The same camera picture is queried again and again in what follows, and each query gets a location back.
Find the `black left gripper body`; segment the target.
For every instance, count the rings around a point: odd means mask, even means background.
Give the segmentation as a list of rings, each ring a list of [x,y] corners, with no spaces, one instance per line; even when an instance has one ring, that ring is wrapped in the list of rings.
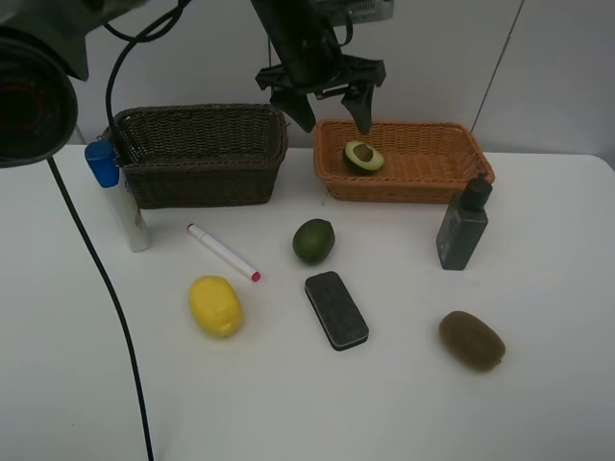
[[[342,53],[329,19],[313,1],[254,1],[258,19],[280,63],[256,75],[261,89],[323,98],[328,90],[382,85],[384,62]]]

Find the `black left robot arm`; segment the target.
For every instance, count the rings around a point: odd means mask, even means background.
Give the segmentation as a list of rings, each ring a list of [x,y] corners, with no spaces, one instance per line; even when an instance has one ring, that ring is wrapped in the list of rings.
[[[77,124],[71,81],[88,77],[86,36],[108,29],[138,1],[4,1],[1,4],[1,165],[37,163],[62,148]],[[372,125],[372,98],[386,77],[381,60],[343,54],[330,22],[340,15],[346,38],[353,19],[332,1],[255,1],[280,64],[256,75],[271,104],[305,132],[315,124],[308,101],[340,96],[361,133]]]

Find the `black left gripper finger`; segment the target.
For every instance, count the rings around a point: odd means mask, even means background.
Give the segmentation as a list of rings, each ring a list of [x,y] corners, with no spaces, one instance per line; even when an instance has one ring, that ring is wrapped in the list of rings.
[[[315,116],[305,94],[292,89],[272,90],[270,104],[288,115],[305,133],[316,125]]]
[[[348,85],[343,88],[341,104],[352,115],[360,133],[369,133],[372,126],[372,100],[375,86]]]

